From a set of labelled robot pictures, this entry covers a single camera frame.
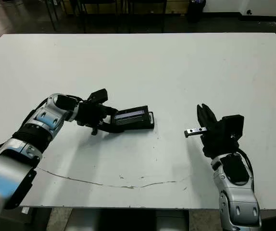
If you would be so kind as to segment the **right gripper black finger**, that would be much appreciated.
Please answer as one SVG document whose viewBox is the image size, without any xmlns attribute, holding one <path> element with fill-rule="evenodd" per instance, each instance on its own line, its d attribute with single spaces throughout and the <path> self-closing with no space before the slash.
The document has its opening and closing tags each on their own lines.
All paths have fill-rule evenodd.
<svg viewBox="0 0 276 231">
<path fill-rule="evenodd" d="M 201 127 L 206 127 L 208 122 L 208 114 L 205 104 L 197 105 L 197 117 Z"/>
<path fill-rule="evenodd" d="M 216 123 L 217 119 L 216 119 L 216 116 L 214 115 L 213 111 L 209 108 L 209 106 L 207 106 L 205 104 L 205 108 L 206 108 L 207 114 L 208 114 L 208 122 L 207 122 L 207 126 L 206 126 L 206 127 L 208 127 L 209 125 Z"/>
</svg>

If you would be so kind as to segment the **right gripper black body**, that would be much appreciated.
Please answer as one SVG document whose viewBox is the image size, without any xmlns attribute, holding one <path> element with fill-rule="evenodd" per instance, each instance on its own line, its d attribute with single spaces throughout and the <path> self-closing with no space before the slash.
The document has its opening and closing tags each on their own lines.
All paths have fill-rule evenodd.
<svg viewBox="0 0 276 231">
<path fill-rule="evenodd" d="M 188 128 L 184 135 L 200 135 L 202 151 L 208 158 L 234 153 L 239 148 L 239 117 L 223 117 L 208 127 Z"/>
</svg>

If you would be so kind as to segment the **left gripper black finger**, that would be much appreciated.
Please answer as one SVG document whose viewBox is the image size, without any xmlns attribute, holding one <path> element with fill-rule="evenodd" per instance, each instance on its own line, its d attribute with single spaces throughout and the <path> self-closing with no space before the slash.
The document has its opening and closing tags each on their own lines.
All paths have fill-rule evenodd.
<svg viewBox="0 0 276 231">
<path fill-rule="evenodd" d="M 101 105 L 101 111 L 103 116 L 112 116 L 118 112 L 117 109 L 105 105 Z"/>
<path fill-rule="evenodd" d="M 124 129 L 116 124 L 101 122 L 98 124 L 98 130 L 105 131 L 108 133 L 122 133 Z"/>
</svg>

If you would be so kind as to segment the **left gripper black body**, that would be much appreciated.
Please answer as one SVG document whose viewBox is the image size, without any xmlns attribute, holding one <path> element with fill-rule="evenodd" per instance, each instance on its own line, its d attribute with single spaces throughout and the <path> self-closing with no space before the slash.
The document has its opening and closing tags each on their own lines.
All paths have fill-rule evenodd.
<svg viewBox="0 0 276 231">
<path fill-rule="evenodd" d="M 91 135 L 97 135 L 98 124 L 105 118 L 102 104 L 82 101 L 78 105 L 75 121 L 80 126 L 92 128 Z"/>
</svg>

